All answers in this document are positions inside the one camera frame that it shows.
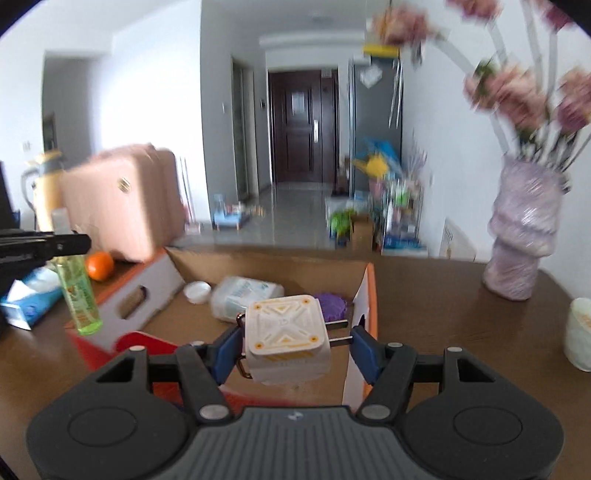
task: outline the vase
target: vase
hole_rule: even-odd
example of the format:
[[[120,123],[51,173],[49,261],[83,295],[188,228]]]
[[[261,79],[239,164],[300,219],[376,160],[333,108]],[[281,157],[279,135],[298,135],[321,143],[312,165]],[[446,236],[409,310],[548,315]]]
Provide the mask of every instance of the vase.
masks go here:
[[[537,163],[505,157],[489,230],[496,237],[483,282],[509,300],[531,297],[540,259],[554,253],[564,176]]]

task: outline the cardboard box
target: cardboard box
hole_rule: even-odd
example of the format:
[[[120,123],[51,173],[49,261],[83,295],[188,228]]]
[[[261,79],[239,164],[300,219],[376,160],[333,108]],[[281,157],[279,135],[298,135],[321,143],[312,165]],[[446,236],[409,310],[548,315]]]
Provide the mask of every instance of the cardboard box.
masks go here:
[[[371,252],[374,248],[374,222],[369,215],[351,217],[351,248],[354,251]]]
[[[185,281],[203,280],[215,286],[231,275],[278,283],[285,288],[286,296],[322,292],[341,295],[353,302],[352,323],[357,325],[365,316],[366,329],[377,337],[377,296],[372,264],[250,252],[205,253],[169,249],[151,263],[128,271],[97,296],[103,328],[88,337],[78,336],[73,330],[77,347],[90,366],[97,368],[115,356],[119,349],[129,346],[126,333],[133,330],[142,330],[170,342],[169,345],[194,340],[213,342],[230,325],[216,320],[209,304],[193,305],[182,292],[177,292]],[[145,301],[131,314],[127,313],[125,320],[119,314],[122,303],[139,288],[146,290]],[[347,334],[346,329],[329,332],[330,336],[336,337]],[[225,388],[273,401],[300,405],[343,403],[352,408],[357,408],[369,391],[346,346],[331,350],[331,371],[320,379],[264,386],[242,378],[235,369]]]

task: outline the door frame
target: door frame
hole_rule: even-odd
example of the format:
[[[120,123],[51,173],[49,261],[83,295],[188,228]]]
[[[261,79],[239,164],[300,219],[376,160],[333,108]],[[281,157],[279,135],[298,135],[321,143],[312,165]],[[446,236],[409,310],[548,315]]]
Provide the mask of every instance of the door frame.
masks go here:
[[[273,95],[273,78],[277,73],[301,73],[301,72],[322,72],[322,70],[330,70],[332,72],[333,80],[333,105],[334,105],[334,146],[333,146],[333,184],[335,186],[336,173],[339,166],[339,155],[340,155],[340,123],[339,123],[339,68],[338,66],[323,66],[323,67],[303,67],[303,68],[289,68],[289,69],[273,69],[267,70],[267,96],[268,96],[268,107],[269,107],[269,153],[271,155],[271,182],[273,185],[277,184],[277,168],[275,167],[275,98]]]
[[[234,73],[234,65],[242,70],[242,133],[245,141],[246,157],[246,186],[248,188],[248,198],[258,197],[259,175],[258,175],[258,150],[256,144],[256,91],[255,91],[255,73],[254,69],[246,62],[234,56],[230,58],[230,71]],[[238,177],[236,172],[236,150],[235,150],[235,132],[234,132],[234,82],[230,90],[230,115],[232,117],[232,152],[234,158],[234,178],[236,180],[236,194],[238,192]]]

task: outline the wooden table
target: wooden table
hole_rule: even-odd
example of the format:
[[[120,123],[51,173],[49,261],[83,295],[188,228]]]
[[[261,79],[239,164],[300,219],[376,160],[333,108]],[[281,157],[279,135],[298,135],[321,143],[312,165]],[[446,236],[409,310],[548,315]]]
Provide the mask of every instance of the wooden table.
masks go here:
[[[404,342],[422,353],[442,353],[450,345],[467,348],[552,409],[562,422],[566,447],[552,478],[589,478],[591,374],[580,372],[564,357],[570,298],[552,278],[541,274],[530,301],[511,303],[482,287],[482,264],[374,254],[359,258],[376,267],[380,340]],[[25,447],[28,422],[87,373],[63,332],[67,318],[62,303],[33,332],[11,329],[0,339],[0,455],[21,480],[38,478]],[[416,390],[418,399],[436,393],[432,386]]]

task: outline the artificial flower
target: artificial flower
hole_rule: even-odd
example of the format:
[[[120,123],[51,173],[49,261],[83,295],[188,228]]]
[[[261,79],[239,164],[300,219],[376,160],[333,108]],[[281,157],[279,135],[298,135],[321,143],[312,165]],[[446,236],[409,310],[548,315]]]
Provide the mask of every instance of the artificial flower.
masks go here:
[[[580,96],[591,99],[591,74],[579,67],[569,70],[560,81],[564,96]]]
[[[556,118],[560,130],[565,134],[573,134],[589,124],[589,111],[581,103],[571,99],[560,102],[556,109]]]
[[[390,45],[422,42],[433,34],[426,14],[407,6],[388,8],[374,17],[374,31]]]
[[[492,110],[496,102],[488,91],[483,91],[480,83],[481,79],[478,76],[466,77],[464,80],[464,94],[476,110]]]
[[[537,89],[534,75],[519,67],[505,67],[486,81],[498,109],[520,131],[533,131],[547,118],[546,95]]]
[[[530,0],[542,13],[546,23],[554,31],[561,30],[564,27],[574,24],[573,20],[565,14],[560,8],[549,0]]]
[[[586,127],[591,120],[591,74],[574,68],[561,80],[564,95],[556,110],[556,118],[564,133],[574,133]]]
[[[484,22],[494,20],[503,10],[498,0],[447,0],[447,3],[461,8],[464,18]]]

